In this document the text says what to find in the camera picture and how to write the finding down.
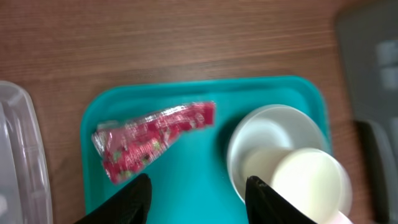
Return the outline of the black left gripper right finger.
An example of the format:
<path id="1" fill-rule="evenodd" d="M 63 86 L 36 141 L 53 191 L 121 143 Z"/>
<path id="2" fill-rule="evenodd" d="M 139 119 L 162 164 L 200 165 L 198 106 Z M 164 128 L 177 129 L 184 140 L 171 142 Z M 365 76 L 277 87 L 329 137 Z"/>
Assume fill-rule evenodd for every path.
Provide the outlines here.
<path id="1" fill-rule="evenodd" d="M 315 224 L 257 176 L 246 179 L 249 224 Z"/>

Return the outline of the clear plastic bin lid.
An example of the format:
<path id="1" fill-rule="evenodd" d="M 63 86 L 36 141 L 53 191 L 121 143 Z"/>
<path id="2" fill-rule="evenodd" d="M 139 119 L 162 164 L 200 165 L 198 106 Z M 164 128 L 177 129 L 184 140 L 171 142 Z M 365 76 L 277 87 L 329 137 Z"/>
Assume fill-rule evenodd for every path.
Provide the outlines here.
<path id="1" fill-rule="evenodd" d="M 44 145 L 28 92 L 1 82 L 1 223 L 52 223 Z"/>

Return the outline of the grey-green bowl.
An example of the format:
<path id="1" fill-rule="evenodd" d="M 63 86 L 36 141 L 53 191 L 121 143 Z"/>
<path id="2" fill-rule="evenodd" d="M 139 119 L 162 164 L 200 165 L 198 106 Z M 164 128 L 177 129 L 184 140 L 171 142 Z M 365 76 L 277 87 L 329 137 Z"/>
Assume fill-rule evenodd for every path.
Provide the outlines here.
<path id="1" fill-rule="evenodd" d="M 255 175 L 270 184 L 278 163 L 301 148 L 332 154 L 326 136 L 300 110 L 268 105 L 245 116 L 234 130 L 226 153 L 229 179 L 239 198 L 245 201 L 248 177 Z"/>

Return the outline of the red snack wrapper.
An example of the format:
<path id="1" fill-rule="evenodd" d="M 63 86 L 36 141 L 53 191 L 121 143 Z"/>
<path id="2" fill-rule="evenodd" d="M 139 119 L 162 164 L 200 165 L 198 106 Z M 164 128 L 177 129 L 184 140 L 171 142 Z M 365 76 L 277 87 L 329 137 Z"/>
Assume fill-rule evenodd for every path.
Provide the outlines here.
<path id="1" fill-rule="evenodd" d="M 125 122 L 100 124 L 91 140 L 114 184 L 130 179 L 158 159 L 183 133 L 215 123 L 216 104 L 193 102 Z"/>

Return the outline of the pink small bowl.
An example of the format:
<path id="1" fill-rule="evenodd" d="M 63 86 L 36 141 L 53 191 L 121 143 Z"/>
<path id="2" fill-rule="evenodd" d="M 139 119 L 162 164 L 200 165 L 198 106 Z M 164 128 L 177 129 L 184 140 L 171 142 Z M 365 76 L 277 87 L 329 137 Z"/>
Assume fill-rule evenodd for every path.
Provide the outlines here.
<path id="1" fill-rule="evenodd" d="M 325 222 L 325 224 L 353 224 L 353 222 L 343 213 L 336 212 Z"/>

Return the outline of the grey dishwasher rack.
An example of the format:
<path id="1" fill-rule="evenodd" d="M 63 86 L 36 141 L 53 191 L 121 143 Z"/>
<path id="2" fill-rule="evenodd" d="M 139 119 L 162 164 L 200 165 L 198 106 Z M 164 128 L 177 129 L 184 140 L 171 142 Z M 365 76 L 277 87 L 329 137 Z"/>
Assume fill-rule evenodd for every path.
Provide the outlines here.
<path id="1" fill-rule="evenodd" d="M 371 186 L 374 223 L 397 223 L 397 0 L 360 1 L 336 39 Z"/>

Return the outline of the cream cup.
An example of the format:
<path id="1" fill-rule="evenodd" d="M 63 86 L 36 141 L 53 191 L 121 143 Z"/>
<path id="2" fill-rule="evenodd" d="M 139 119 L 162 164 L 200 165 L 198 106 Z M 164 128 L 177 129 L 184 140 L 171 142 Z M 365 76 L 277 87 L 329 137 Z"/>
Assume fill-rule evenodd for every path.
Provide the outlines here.
<path id="1" fill-rule="evenodd" d="M 343 166 L 315 148 L 291 151 L 277 165 L 269 184 L 279 195 L 316 223 L 336 212 L 348 217 L 353 191 Z"/>

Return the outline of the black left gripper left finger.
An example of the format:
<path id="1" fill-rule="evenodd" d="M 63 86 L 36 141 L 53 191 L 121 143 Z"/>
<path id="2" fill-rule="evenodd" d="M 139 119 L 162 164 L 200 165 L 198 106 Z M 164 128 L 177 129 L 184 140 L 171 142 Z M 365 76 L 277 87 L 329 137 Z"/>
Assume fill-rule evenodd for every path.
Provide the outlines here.
<path id="1" fill-rule="evenodd" d="M 150 178 L 140 174 L 75 224 L 146 224 L 151 201 Z"/>

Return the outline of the teal plastic tray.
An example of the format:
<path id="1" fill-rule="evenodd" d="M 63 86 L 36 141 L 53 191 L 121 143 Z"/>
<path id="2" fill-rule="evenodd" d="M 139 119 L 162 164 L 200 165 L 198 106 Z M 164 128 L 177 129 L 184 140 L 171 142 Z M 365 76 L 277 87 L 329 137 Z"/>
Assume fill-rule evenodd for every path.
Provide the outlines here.
<path id="1" fill-rule="evenodd" d="M 183 134 L 147 166 L 152 182 L 148 223 L 246 223 L 246 208 L 231 185 L 226 149 L 237 124 L 265 105 L 288 105 L 309 117 L 329 135 L 325 100 L 315 85 L 297 76 L 206 80 L 129 85 L 98 95 L 80 126 L 85 208 L 92 212 L 120 185 L 106 175 L 91 135 L 104 121 L 123 121 L 164 108 L 213 101 L 215 124 Z"/>

